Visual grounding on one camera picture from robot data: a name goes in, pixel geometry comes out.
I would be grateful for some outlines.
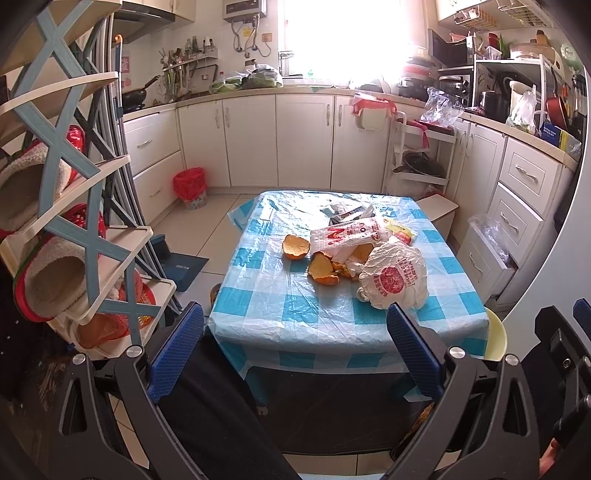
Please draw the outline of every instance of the water heater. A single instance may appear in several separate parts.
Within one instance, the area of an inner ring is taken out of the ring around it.
[[[267,0],[223,0],[223,19],[228,22],[250,22],[256,15],[267,16]]]

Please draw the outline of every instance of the wire basket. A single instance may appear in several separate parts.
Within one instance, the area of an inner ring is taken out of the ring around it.
[[[456,25],[472,31],[488,31],[496,28],[496,18],[490,13],[481,10],[480,7],[473,7],[467,10],[470,18],[463,20],[454,19]]]
[[[549,27],[544,20],[536,15],[528,6],[518,0],[496,0],[501,12],[517,20],[524,27]]]

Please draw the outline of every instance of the drawer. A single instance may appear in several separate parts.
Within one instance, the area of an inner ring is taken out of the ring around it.
[[[515,273],[515,269],[503,263],[480,230],[476,230],[472,225],[469,226],[457,253],[457,260],[474,285],[482,303],[491,295],[502,293]]]
[[[130,120],[124,128],[133,175],[181,149],[174,110]]]
[[[505,243],[513,260],[522,265],[544,221],[503,184],[496,186],[488,215],[505,231]]]
[[[176,152],[134,177],[146,223],[154,220],[176,200],[173,177],[182,170],[183,158],[181,152]]]
[[[555,159],[513,138],[501,169],[501,182],[545,218],[558,186],[561,164]]]

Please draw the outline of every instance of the person's leg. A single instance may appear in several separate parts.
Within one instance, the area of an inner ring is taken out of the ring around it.
[[[212,336],[199,340],[158,406],[209,480],[301,480],[262,428],[247,384]]]

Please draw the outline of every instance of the hand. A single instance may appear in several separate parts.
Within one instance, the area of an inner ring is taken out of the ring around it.
[[[560,445],[556,439],[552,439],[550,445],[548,445],[548,448],[540,459],[540,476],[543,476],[548,470],[550,470],[550,467],[554,465],[559,451]]]

